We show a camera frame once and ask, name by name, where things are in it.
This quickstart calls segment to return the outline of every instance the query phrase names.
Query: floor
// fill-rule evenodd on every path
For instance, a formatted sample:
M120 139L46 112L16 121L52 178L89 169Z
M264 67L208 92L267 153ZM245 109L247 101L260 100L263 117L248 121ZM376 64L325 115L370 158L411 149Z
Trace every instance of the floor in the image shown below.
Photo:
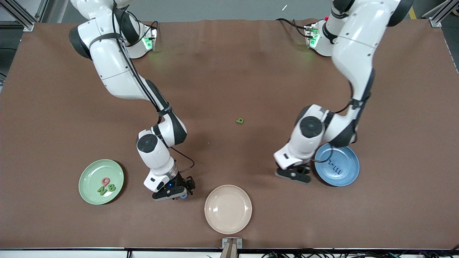
M413 10L416 18L421 18L425 12L442 2L443 0L414 0ZM69 0L54 0L50 8L47 22L82 23L85 21ZM217 19L274 20L280 17L299 20L309 17L323 18L329 15L330 2L327 0L135 0L132 1L129 10L140 20L159 22ZM459 62L459 17L449 15L442 21L442 25L452 58ZM17 49L22 34L21 29L0 29L0 48ZM0 73L8 75L14 54L14 50L0 50Z

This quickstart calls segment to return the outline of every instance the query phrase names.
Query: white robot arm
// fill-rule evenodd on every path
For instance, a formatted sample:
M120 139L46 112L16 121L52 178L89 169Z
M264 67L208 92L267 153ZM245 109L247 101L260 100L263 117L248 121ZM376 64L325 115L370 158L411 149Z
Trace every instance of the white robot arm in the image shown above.
M374 52L387 26L398 24L412 2L334 0L328 20L307 28L307 44L320 55L331 56L333 64L348 79L352 96L344 116L318 105L300 112L290 140L274 154L279 166L277 176L309 183L307 164L321 141L344 147L356 140L358 121L375 77Z
M102 83L114 96L149 100L158 122L139 132L137 150L150 172L144 185L156 201L192 194L191 177L181 178L169 147L184 142L187 131L158 88L140 76L132 58L139 58L154 46L156 28L146 26L126 12L130 0L71 0L89 21L71 29L75 50L92 60Z

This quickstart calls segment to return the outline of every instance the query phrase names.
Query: metal frame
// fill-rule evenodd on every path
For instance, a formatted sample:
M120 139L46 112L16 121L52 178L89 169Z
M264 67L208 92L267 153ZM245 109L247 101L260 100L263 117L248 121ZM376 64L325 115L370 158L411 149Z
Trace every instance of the metal frame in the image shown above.
M443 3L437 5L432 10L426 12L422 18L429 17L429 21L432 27L441 27L441 21L450 14L459 5L459 0L446 0Z
M35 22L38 22L29 12L26 11L16 0L0 0L0 5L24 26L24 31L32 31Z

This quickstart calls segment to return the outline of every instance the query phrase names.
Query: table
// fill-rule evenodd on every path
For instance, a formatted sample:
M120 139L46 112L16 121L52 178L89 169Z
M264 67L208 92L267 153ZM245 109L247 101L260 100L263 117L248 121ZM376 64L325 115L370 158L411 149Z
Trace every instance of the table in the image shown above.
M252 219L235 234L247 248L457 244L459 88L443 34L428 21L389 28L376 51L373 95L351 146L360 175L346 187L274 176L272 155L300 110L339 110L349 99L331 59L278 21L160 24L156 51L134 63L185 123L177 148L196 160L184 176L197 186L165 202L143 186L148 169L135 147L156 122L153 106L104 89L69 43L75 25L37 23L25 33L0 95L0 247L220 246L225 235L203 208L225 184L252 200ZM122 165L126 184L115 201L94 206L78 179L103 158Z

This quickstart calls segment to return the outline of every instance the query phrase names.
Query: beige plate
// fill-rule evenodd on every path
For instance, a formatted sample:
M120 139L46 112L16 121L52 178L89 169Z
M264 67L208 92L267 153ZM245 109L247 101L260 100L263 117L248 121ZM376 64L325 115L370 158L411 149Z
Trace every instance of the beige plate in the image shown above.
M207 197L204 213L214 230L222 234L234 234L249 223L252 203L241 188L235 185L222 185L215 188Z

